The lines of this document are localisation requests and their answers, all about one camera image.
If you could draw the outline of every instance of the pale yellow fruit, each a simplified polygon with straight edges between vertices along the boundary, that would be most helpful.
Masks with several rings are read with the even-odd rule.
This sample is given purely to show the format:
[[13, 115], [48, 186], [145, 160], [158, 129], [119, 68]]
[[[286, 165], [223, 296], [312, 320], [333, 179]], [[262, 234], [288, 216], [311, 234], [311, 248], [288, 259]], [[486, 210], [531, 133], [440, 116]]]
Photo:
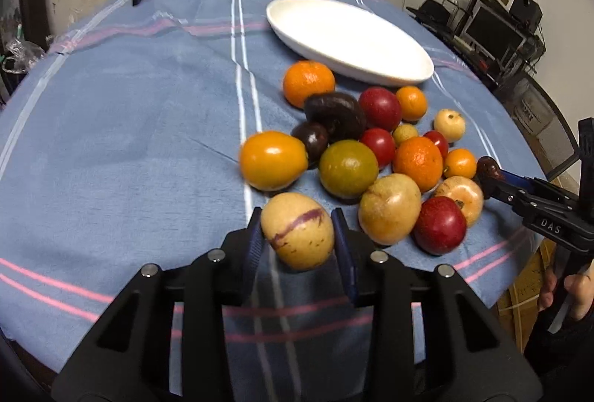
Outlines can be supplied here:
[[298, 192], [275, 195], [264, 206], [262, 231], [276, 254], [291, 268], [312, 269], [334, 248], [334, 228], [326, 210]]
[[394, 139], [396, 147], [400, 146], [405, 140], [413, 137], [419, 137], [419, 131], [417, 130], [417, 127], [412, 126], [411, 124], [400, 124], [392, 133], [392, 138]]
[[442, 134], [448, 142], [459, 141], [466, 132], [466, 121], [460, 112], [443, 109], [437, 112], [433, 128]]
[[466, 225], [470, 228], [480, 217], [483, 207], [483, 193], [480, 187], [471, 179], [455, 175], [444, 180], [433, 195], [444, 195], [458, 204], [466, 218]]
[[421, 191], [410, 177], [391, 174], [376, 180], [361, 197], [359, 223], [373, 241], [385, 246], [404, 239], [421, 212]]

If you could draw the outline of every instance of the blue tablecloth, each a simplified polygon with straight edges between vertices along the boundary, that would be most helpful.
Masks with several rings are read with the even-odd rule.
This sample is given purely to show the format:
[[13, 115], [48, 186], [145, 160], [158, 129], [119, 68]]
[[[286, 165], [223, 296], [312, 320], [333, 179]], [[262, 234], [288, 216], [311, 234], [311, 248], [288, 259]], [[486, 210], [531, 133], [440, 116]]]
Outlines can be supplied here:
[[[244, 188], [244, 136], [290, 132], [304, 115], [281, 79], [299, 58], [268, 26], [272, 0], [114, 0], [72, 26], [0, 118], [0, 326], [60, 370], [97, 316], [141, 265], [191, 262], [245, 226], [266, 198]], [[542, 172], [515, 124], [429, 32], [385, 0], [340, 0], [398, 25], [429, 52], [429, 111], [459, 110], [458, 147], [519, 175]], [[367, 85], [338, 78], [358, 95]], [[382, 172], [388, 174], [389, 168]], [[290, 188], [338, 206], [306, 172]], [[343, 206], [357, 226], [356, 206]], [[460, 248], [441, 258], [410, 240], [388, 251], [405, 264], [450, 263], [491, 305], [539, 239], [489, 200]], [[414, 309], [416, 357], [423, 357]], [[349, 306], [334, 259], [299, 275], [266, 248], [247, 306], [225, 310], [237, 400], [328, 401], [362, 388], [370, 310]], [[173, 357], [179, 355], [180, 317]], [[172, 365], [172, 388], [179, 365]]]

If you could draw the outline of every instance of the human hand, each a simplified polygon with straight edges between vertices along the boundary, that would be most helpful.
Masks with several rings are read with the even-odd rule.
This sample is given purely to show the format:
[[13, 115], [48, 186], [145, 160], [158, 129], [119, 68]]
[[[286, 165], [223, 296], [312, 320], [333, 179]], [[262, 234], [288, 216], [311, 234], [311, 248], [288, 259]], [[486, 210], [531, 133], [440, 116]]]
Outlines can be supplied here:
[[[592, 309], [592, 302], [594, 301], [594, 281], [592, 281], [592, 278], [594, 278], [594, 262], [583, 275], [570, 275], [565, 278], [565, 282], [563, 283], [565, 290], [575, 298], [575, 302], [569, 313], [569, 316], [575, 321], [580, 321]], [[545, 271], [545, 279], [540, 295], [538, 296], [539, 312], [553, 304], [556, 287], [557, 277], [553, 272], [552, 266], [550, 266]]]

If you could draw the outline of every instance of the computer monitor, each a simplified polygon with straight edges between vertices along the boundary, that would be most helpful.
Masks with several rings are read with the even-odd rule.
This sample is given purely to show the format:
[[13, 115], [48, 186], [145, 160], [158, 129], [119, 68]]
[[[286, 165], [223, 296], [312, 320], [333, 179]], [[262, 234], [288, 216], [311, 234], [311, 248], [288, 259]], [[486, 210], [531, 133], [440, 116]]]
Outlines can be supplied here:
[[480, 5], [465, 27], [463, 36], [502, 64], [505, 64], [525, 41], [524, 36], [514, 27], [483, 5]]

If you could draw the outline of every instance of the white plate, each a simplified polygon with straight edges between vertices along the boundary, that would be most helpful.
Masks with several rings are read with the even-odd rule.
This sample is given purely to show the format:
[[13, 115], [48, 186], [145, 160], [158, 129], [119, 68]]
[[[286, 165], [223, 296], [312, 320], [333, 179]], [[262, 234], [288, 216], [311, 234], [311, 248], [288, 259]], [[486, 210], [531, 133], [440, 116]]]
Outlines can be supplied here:
[[364, 9], [333, 0], [274, 0], [266, 16], [285, 45], [347, 77], [394, 86], [433, 75], [417, 41]]

